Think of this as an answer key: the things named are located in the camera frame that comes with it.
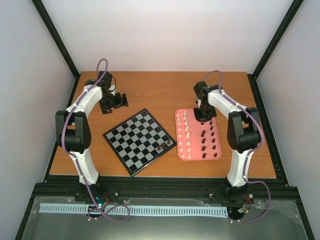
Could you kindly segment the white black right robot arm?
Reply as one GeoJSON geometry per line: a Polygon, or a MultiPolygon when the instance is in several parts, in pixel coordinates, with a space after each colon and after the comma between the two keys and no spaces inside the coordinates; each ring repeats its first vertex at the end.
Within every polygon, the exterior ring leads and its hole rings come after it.
{"type": "Polygon", "coordinates": [[[198,122],[210,122],[217,116],[216,110],[227,118],[227,142],[232,149],[227,180],[233,188],[244,186],[253,152],[263,140],[258,110],[236,102],[219,85],[208,86],[201,81],[193,90],[198,103],[193,112],[198,122]]]}

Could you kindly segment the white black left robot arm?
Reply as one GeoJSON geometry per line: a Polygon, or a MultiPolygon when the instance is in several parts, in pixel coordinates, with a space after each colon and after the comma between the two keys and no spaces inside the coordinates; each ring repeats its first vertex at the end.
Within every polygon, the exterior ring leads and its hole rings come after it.
{"type": "Polygon", "coordinates": [[[104,115],[129,105],[126,94],[120,94],[116,88],[114,76],[107,71],[99,71],[97,79],[85,83],[72,105],[55,114],[56,143],[72,159],[79,182],[90,185],[86,195],[95,202],[103,198],[104,188],[96,184],[99,173],[90,153],[92,134],[88,117],[96,104],[99,104],[104,115]]]}

